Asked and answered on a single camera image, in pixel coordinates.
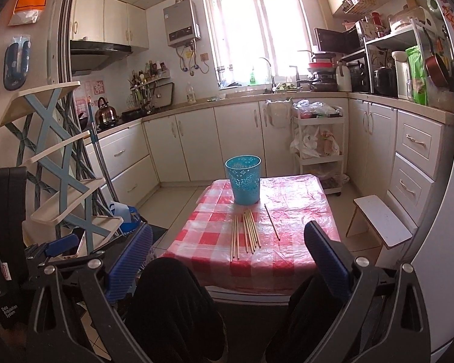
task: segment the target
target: kitchen table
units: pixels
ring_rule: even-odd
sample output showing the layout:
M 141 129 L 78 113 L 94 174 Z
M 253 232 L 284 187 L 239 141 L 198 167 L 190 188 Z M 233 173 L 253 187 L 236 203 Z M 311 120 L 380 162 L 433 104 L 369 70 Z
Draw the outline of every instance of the kitchen table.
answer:
M 330 239 L 340 240 L 326 195 L 313 175 L 260 180 L 260 201 L 249 206 L 262 246 L 253 254 L 246 251 L 244 243 L 242 213 L 246 208 L 234 203 L 229 180 L 215 181 L 199 198 L 195 211 L 163 256 L 180 260 L 203 286 L 290 295 L 316 269 L 304 245 L 305 224 L 316 220 Z M 230 261 L 234 215 L 240 221 L 240 257 Z

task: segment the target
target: blue bucket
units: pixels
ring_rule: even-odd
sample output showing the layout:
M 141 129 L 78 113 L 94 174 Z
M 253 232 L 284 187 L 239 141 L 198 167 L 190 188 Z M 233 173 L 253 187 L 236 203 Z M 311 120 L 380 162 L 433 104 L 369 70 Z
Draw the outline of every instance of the blue bucket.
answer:
M 259 201 L 260 163 L 255 155 L 241 155 L 225 163 L 235 203 L 249 206 Z

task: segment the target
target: wooden stool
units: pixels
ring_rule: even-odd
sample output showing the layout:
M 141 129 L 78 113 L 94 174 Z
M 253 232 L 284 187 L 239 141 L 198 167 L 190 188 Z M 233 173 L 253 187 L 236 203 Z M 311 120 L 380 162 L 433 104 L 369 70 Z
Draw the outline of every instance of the wooden stool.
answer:
M 358 210 L 362 212 L 364 218 L 380 237 L 387 249 L 396 247 L 412 237 L 410 231 L 378 196 L 364 196 L 363 198 L 354 199 L 353 202 L 355 204 L 355 211 L 351 218 L 346 237 L 348 237 Z

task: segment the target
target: bright window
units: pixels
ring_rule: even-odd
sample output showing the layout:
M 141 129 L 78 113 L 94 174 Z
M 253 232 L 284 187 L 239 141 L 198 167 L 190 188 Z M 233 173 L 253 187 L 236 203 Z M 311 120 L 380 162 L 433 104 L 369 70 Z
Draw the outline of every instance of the bright window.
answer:
M 292 75 L 289 66 L 306 74 L 308 28 L 299 0 L 208 0 L 212 43 L 221 87 L 271 82 Z

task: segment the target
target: countertop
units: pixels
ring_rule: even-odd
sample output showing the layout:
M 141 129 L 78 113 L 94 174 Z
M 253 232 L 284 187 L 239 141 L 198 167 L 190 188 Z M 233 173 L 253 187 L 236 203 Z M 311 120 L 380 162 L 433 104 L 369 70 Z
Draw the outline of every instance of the countertop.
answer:
M 296 93 L 281 93 L 281 94 L 257 94 L 257 95 L 239 95 L 231 96 L 224 100 L 208 102 L 207 99 L 199 99 L 193 105 L 189 103 L 177 103 L 175 105 L 166 106 L 161 108 L 160 112 L 157 112 L 151 116 L 138 118 L 137 120 L 124 123 L 119 126 L 107 129 L 98 133 L 98 138 L 104 138 L 105 136 L 111 135 L 115 132 L 119 132 L 123 129 L 134 127 L 141 124 L 144 121 L 154 120 L 156 118 L 167 117 L 176 115 L 178 113 L 191 112 L 194 110 L 213 108 L 215 106 L 224 105 L 235 105 L 239 103 L 258 102 L 263 100 L 285 100 L 291 97 L 293 99 L 311 99 L 311 98 L 351 98 L 356 100 L 364 100 L 368 102 L 379 103 L 381 105 L 390 106 L 397 109 L 402 109 L 407 112 L 415 113 L 420 116 L 430 118 L 441 122 L 442 124 L 454 126 L 454 113 L 445 112 L 441 109 L 431 108 L 430 106 L 423 106 L 417 103 L 401 100 L 397 98 L 390 98 L 386 96 L 377 96 L 366 93 L 346 93 L 346 92 L 315 92 L 315 91 L 300 91 Z M 90 138 L 86 138 L 84 143 L 87 145 L 91 143 Z

